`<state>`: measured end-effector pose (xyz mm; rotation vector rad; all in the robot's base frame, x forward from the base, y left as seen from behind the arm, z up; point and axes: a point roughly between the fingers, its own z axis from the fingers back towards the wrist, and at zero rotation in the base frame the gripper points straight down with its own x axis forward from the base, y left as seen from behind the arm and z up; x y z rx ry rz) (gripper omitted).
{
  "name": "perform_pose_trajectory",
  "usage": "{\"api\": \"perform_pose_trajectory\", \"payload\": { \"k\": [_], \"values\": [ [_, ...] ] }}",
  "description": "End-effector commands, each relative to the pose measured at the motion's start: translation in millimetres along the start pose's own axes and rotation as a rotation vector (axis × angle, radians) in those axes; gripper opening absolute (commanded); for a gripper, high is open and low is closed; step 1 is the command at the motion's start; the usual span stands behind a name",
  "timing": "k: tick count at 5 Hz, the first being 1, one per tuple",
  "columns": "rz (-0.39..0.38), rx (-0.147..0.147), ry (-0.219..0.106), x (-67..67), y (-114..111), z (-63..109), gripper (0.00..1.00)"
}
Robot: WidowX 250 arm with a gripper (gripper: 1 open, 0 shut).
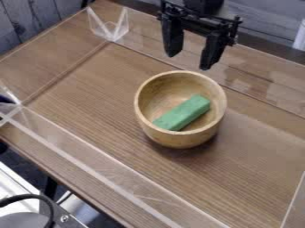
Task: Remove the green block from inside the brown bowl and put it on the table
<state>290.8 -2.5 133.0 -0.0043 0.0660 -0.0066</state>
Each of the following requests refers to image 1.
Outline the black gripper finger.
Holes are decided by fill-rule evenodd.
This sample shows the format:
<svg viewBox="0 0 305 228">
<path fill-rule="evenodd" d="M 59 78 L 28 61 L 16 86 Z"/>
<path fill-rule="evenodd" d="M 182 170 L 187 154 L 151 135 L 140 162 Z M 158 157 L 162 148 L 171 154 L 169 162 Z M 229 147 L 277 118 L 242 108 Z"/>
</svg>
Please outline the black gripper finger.
<svg viewBox="0 0 305 228">
<path fill-rule="evenodd" d="M 178 18 L 163 14 L 160 16 L 162 37 L 164 52 L 169 57 L 174 57 L 183 47 L 183 29 Z"/>
<path fill-rule="evenodd" d="M 199 68 L 202 70 L 209 70 L 214 63 L 217 63 L 222 57 L 225 47 L 230 38 L 227 34 L 221 31 L 214 31 L 206 37 L 206 46 L 202 50 L 201 64 Z"/>
</svg>

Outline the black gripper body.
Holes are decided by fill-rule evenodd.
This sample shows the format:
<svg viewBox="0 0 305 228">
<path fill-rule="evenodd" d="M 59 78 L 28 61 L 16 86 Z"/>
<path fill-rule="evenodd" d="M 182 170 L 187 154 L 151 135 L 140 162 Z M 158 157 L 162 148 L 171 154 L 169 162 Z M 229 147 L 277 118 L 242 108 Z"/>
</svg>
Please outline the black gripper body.
<svg viewBox="0 0 305 228">
<path fill-rule="evenodd" d="M 181 4 L 160 0 L 159 22 L 163 14 L 179 19 L 183 31 L 189 30 L 203 37 L 221 31 L 230 38 L 227 44 L 237 43 L 238 27 L 243 21 L 225 8 L 223 0 L 182 0 Z"/>
</svg>

